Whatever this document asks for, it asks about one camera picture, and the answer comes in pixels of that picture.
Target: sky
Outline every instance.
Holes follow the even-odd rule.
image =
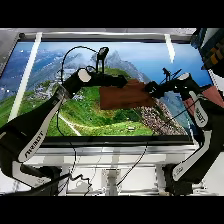
[[[16,50],[31,50],[32,42],[19,42]],[[151,80],[159,83],[164,79],[162,68],[172,73],[182,69],[180,75],[189,72],[193,79],[200,85],[212,84],[206,70],[201,70],[203,62],[197,49],[190,44],[172,44],[175,51],[173,63],[171,63],[166,43],[140,43],[140,42],[41,42],[39,50],[68,51],[74,46],[86,46],[99,51],[101,47],[109,47],[109,54],[118,51],[123,61],[129,61],[135,67],[146,74]],[[70,54],[82,53],[86,60],[93,55],[87,49],[75,49]]]

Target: landscape picture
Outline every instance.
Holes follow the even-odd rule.
[[[0,127],[7,123],[19,84],[28,62],[33,42],[17,43],[0,79]],[[28,80],[19,114],[27,113],[48,100],[60,84],[61,62],[74,46],[87,46],[98,51],[109,47],[105,73],[124,75],[148,83],[164,79],[162,68],[172,73],[182,69],[190,72],[200,85],[212,84],[207,71],[202,71],[199,52],[189,44],[173,44],[175,58],[170,61],[165,43],[119,42],[41,42]],[[78,68],[95,67],[96,55],[87,49],[75,49],[68,54],[64,79]],[[194,125],[187,112],[163,126],[185,109],[178,93],[167,92],[152,108],[100,110],[99,87],[82,88],[67,101],[59,113],[59,126],[66,136],[150,136],[189,135]],[[51,120],[48,136],[61,136],[56,128],[56,115]]]

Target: black screen frame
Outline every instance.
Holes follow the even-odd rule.
[[[172,43],[189,44],[191,35],[170,35]],[[34,42],[36,33],[27,33],[17,42]],[[130,35],[106,35],[103,34],[78,34],[78,33],[43,33],[41,42],[143,42],[165,43],[164,34],[133,34]],[[46,136],[40,148],[71,148],[94,146],[94,147],[120,147],[120,146],[167,146],[167,145],[193,145],[191,136],[188,135],[161,135],[161,136]]]

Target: display screen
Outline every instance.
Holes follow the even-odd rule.
[[[7,123],[34,42],[18,42],[0,79],[0,127]],[[199,86],[212,84],[198,50],[190,44],[173,43],[174,58],[166,43],[140,42],[41,42],[29,74],[26,91],[17,115],[27,113],[48,100],[60,81],[61,62],[72,47],[86,46],[96,51],[109,47],[105,73],[124,75],[158,84],[165,78],[163,68],[172,74],[188,72]],[[95,54],[87,49],[70,52],[64,64],[64,79],[78,68],[95,67]],[[66,136],[150,136],[189,135],[195,127],[187,112],[163,126],[185,110],[178,93],[167,92],[151,108],[100,110],[99,87],[82,88],[60,109],[59,127]],[[56,115],[50,122],[48,136],[61,136],[56,128]]]

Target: black border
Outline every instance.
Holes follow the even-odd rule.
[[[17,42],[34,42],[34,38],[18,39]],[[165,43],[163,39],[127,39],[127,38],[42,38],[41,42],[142,42],[142,43]],[[186,40],[173,40],[173,43],[189,44]],[[167,146],[167,145],[193,145],[188,135],[165,135],[165,136],[46,136],[40,148],[71,148],[84,146]]]

